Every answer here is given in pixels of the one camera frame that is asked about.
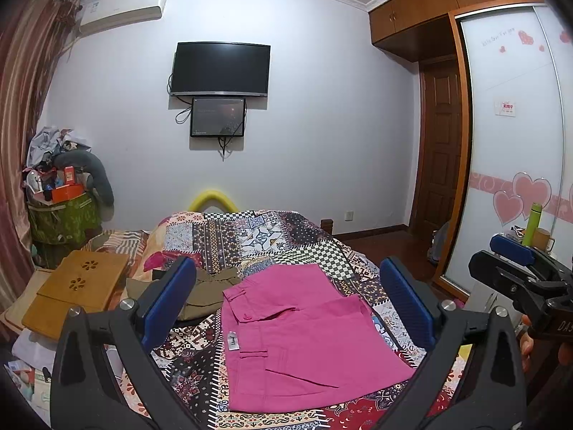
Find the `person's right hand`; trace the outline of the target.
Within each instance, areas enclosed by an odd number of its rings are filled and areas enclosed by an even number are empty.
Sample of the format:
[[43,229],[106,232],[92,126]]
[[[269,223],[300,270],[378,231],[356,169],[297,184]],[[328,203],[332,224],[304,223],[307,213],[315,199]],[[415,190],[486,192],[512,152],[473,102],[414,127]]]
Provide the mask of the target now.
[[[527,372],[531,365],[531,353],[534,348],[534,340],[525,332],[520,339],[521,365],[524,372]],[[572,364],[572,346],[563,343],[558,350],[558,362],[561,366]]]

